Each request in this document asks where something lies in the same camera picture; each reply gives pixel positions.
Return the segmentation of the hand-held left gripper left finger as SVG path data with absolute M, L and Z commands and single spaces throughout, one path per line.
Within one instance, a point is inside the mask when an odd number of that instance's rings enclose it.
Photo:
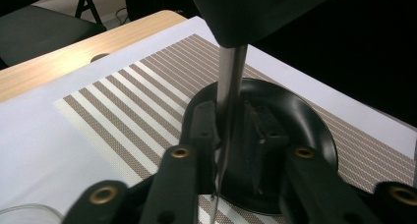
M 215 104 L 212 101 L 189 104 L 183 119 L 181 143 L 191 146 L 197 153 L 200 195 L 215 191 L 214 152 L 219 143 L 215 119 Z

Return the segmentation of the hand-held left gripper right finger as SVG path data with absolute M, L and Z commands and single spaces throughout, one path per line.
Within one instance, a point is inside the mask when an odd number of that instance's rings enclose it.
M 243 146 L 254 195 L 271 194 L 279 184 L 289 135 L 268 107 L 245 102 Z

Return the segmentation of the black round plate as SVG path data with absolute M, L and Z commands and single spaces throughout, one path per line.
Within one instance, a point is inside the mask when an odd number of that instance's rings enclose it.
M 189 104 L 206 101 L 215 104 L 216 92 L 217 84 L 210 84 L 200 90 Z M 280 155 L 283 165 L 279 184 L 272 189 L 271 194 L 254 195 L 250 184 L 243 146 L 246 101 L 268 107 L 289 135 L 289 146 Z M 245 79 L 242 82 L 233 126 L 228 163 L 219 196 L 242 209 L 262 215 L 280 215 L 302 208 L 295 189 L 294 173 L 285 165 L 288 149 L 310 148 L 325 159 L 332 169 L 337 168 L 337 152 L 328 127 L 306 101 L 281 86 Z

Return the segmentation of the silver table knife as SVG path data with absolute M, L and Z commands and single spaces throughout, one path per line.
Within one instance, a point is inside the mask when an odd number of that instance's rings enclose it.
M 220 137 L 215 150 L 216 177 L 215 191 L 210 197 L 209 224 L 214 224 L 224 174 L 227 168 L 229 150 L 233 137 L 236 104 L 240 96 L 247 45 L 219 49 L 219 72 L 216 94 L 216 128 Z

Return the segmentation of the clear drinking glass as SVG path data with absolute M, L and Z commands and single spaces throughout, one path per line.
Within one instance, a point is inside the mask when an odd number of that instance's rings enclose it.
M 61 224 L 63 215 L 43 204 L 23 204 L 0 210 L 0 224 Z

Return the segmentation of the brown white striped placemat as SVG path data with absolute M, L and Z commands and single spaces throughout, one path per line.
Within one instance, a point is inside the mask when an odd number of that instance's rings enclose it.
M 119 174 L 63 224 L 417 224 L 412 159 L 253 67 L 222 123 L 218 59 L 193 34 L 56 102 Z

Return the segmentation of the black folding chair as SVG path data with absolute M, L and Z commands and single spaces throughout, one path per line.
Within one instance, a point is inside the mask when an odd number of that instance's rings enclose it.
M 39 0 L 0 0 L 0 70 L 106 31 L 96 24 L 34 6 Z

